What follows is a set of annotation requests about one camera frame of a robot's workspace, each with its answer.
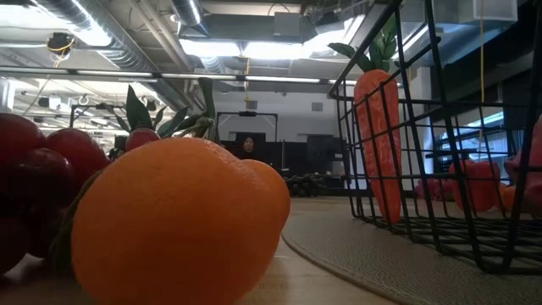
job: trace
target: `woven mat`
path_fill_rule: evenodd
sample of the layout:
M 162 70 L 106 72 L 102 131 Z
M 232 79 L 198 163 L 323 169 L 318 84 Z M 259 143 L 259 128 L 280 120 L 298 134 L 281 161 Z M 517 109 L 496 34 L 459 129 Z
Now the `woven mat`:
M 542 276 L 486 274 L 348 213 L 291 215 L 283 237 L 321 268 L 401 304 L 542 304 Z

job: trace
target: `wire basket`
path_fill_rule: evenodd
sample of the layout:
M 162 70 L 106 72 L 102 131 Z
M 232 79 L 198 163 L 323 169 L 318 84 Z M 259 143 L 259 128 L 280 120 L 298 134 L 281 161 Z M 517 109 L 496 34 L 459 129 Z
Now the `wire basket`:
M 531 98 L 525 103 L 503 104 L 448 102 L 446 100 L 438 49 L 440 39 L 435 33 L 432 2 L 425 0 L 424 3 L 430 37 L 428 46 L 408 61 L 405 60 L 401 33 L 401 0 L 392 0 L 329 92 L 329 95 L 336 100 L 340 137 L 346 138 L 346 143 L 342 147 L 345 168 L 352 168 L 347 176 L 350 183 L 346 183 L 350 195 L 351 212 L 358 219 L 389 230 L 394 234 L 405 236 L 415 243 L 429 245 L 441 254 L 468 258 L 485 272 L 542 275 L 542 220 L 537 219 L 536 214 L 525 213 L 526 203 L 523 198 L 528 177 L 533 177 L 536 175 L 535 172 L 542 170 L 542 167 L 529 165 L 534 125 L 537 120 L 536 110 L 540 106 L 538 105 L 538 86 L 542 70 L 542 5 L 537 8 L 538 21 L 531 71 Z M 346 76 L 393 15 L 395 15 L 397 29 L 399 69 L 364 98 L 354 101 L 354 98 L 349 97 L 346 93 Z M 434 76 L 440 91 L 439 101 L 411 98 L 407 69 L 429 52 L 434 60 Z M 398 125 L 391 125 L 384 86 L 399 75 L 402 78 L 405 92 L 405 98 L 399 100 L 402 118 Z M 380 95 L 385 118 L 385 129 L 378 132 L 373 130 L 372 111 L 369 109 L 369 103 L 374 102 L 369 99 L 375 94 Z M 429 105 L 430 110 L 415 114 L 415 105 Z M 358 121 L 360 109 L 363 107 L 367 109 L 367 120 L 370 126 L 370 136 L 366 137 L 362 136 L 360 124 L 367 122 Z M 457 114 L 453 114 L 451 111 L 456 107 L 474 109 L 474 112 L 479 115 L 478 125 L 460 126 Z M 496 107 L 522 108 L 525 113 L 525 128 L 514 130 L 506 128 L 504 125 L 487 124 L 483 116 L 484 111 L 487 112 Z M 445 114 L 442 123 L 433 122 L 431 119 L 432 115 L 437 112 Z M 440 134 L 436 137 L 439 140 L 434 141 L 433 146 L 429 149 L 423 147 L 419 134 L 420 128 L 430 130 L 432 139 L 435 139 L 435 135 Z M 400 152 L 396 151 L 395 145 L 391 144 L 394 143 L 393 133 L 395 130 L 399 130 L 401 136 L 406 138 L 406 145 L 401 147 Z M 509 147 L 507 151 L 490 149 L 488 139 L 496 132 L 506 133 L 506 145 Z M 465 147 L 465 141 L 469 136 L 471 139 L 478 138 L 478 149 Z M 379 154 L 376 145 L 379 137 L 384 137 L 389 143 L 392 164 L 386 164 L 386 166 L 393 166 L 395 175 L 382 175 L 384 164 L 380 163 L 378 156 L 373 159 L 378 170 L 377 175 L 367 175 L 363 170 L 360 170 L 361 166 L 363 169 L 367 168 L 368 157 L 365 156 L 364 150 L 368 146 L 377 152 L 376 155 Z M 521 162 L 512 169 L 516 173 L 514 178 L 501 178 L 500 169 L 493 165 L 495 160 L 509 158 L 517 153 L 521 154 Z M 407 170 L 402 170 L 402 172 L 401 160 L 397 157 L 401 155 L 407 156 L 406 159 L 403 158 L 402 162 L 406 161 L 408 165 Z M 431 158 L 436 161 L 434 162 L 435 173 L 433 174 L 426 173 L 424 164 Z M 478 162 L 478 165 L 474 165 L 478 167 L 485 166 L 480 164 L 480 159 L 487 160 L 487 169 L 485 170 L 487 175 L 476 176 L 472 174 L 470 165 L 467 166 L 467 162 L 472 162 L 467 160 L 472 158 L 474 163 Z M 420 181 L 418 190 L 421 190 L 423 199 L 407 198 L 408 191 L 404 189 L 405 186 L 414 190 L 416 189 L 415 181 L 418 180 Z M 396 181 L 400 194 L 401 216 L 399 221 L 393 224 L 392 221 L 386 221 L 390 219 L 391 208 L 386 200 L 386 195 L 392 197 L 389 190 L 384 188 L 386 181 Z M 503 187 L 501 182 L 513 184 L 516 187 L 515 195 L 512 195 L 513 205 L 509 210 L 506 209 L 503 202 L 505 198 L 500 192 L 500 187 Z M 454 189 L 455 202 L 444 194 L 444 185 L 449 186 L 450 184 Z M 380 200 L 384 202 L 377 202 L 373 196 L 362 197 L 362 194 L 367 194 L 366 189 L 371 190 L 371 186 L 379 186 Z M 430 187 L 432 186 L 440 187 L 441 196 L 431 196 Z M 487 191 L 487 198 L 484 200 L 493 198 L 491 203 L 495 205 L 493 212 L 482 212 L 477 205 L 476 200 L 479 199 L 482 187 Z M 380 213 L 379 203 L 383 203 L 381 205 L 383 209 L 380 209 Z

